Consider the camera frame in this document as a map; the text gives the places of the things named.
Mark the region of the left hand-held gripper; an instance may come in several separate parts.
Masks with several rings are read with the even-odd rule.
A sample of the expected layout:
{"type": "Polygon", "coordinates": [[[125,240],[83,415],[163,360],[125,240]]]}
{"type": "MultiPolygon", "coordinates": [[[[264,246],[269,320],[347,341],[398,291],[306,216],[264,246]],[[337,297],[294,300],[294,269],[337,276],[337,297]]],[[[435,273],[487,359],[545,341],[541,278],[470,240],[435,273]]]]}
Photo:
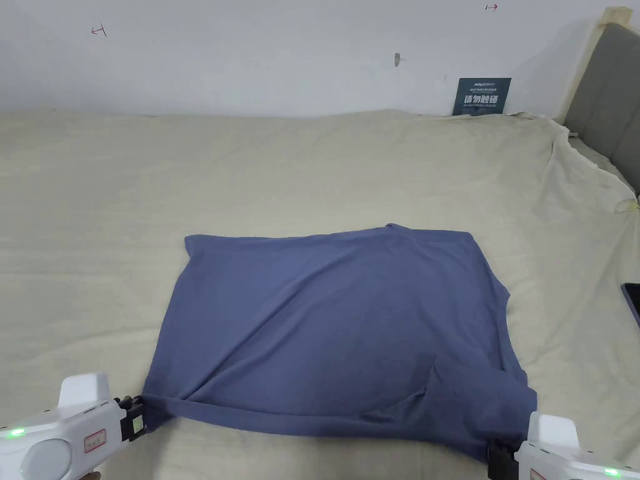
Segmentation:
{"type": "Polygon", "coordinates": [[[81,479],[146,434],[144,411],[103,372],[67,377],[56,407],[1,428],[1,479],[81,479]]]}

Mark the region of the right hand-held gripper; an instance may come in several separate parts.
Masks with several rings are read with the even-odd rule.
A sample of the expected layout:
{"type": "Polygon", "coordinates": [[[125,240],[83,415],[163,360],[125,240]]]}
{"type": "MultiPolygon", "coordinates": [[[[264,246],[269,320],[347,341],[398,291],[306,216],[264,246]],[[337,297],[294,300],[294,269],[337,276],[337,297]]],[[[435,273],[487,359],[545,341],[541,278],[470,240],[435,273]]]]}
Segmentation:
{"type": "Polygon", "coordinates": [[[512,439],[488,444],[487,478],[639,479],[639,471],[584,450],[570,419],[533,412],[522,444],[512,439]]]}

